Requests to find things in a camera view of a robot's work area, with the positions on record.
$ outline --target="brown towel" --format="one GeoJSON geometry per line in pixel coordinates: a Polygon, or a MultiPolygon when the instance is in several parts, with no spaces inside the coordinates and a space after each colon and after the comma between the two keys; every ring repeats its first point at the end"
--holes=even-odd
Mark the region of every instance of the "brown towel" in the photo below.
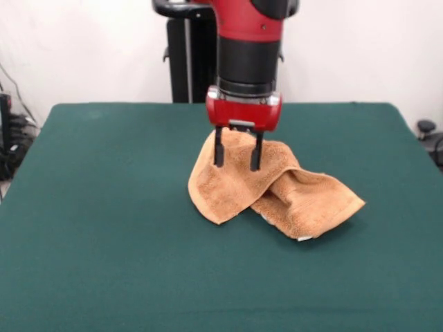
{"type": "Polygon", "coordinates": [[[252,135],[224,129],[222,142],[224,166],[213,165],[211,133],[188,183],[192,202],[217,225],[251,207],[288,237],[310,239],[340,225],[365,205],[335,178],[302,169],[281,142],[263,142],[258,172],[249,169],[255,146],[252,135]]]}

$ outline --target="crumpled towel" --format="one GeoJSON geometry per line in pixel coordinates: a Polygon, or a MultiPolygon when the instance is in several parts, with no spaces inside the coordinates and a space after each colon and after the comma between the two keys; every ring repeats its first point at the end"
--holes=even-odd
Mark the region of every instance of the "crumpled towel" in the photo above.
{"type": "Polygon", "coordinates": [[[281,142],[263,142],[261,169],[250,170],[255,137],[224,129],[224,166],[213,165],[215,137],[206,139],[190,175],[192,202],[221,225],[251,207],[281,232],[299,241],[318,238],[364,205],[351,189],[326,174],[303,169],[281,142]]]}

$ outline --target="green felt surface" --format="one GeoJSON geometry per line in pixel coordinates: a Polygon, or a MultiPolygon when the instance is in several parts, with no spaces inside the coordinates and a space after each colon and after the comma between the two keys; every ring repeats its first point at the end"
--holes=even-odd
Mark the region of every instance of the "green felt surface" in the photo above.
{"type": "Polygon", "coordinates": [[[187,182],[203,105],[55,107],[0,207],[0,331],[442,331],[443,178],[388,104],[287,104],[302,166],[368,204],[304,243],[187,182]]]}

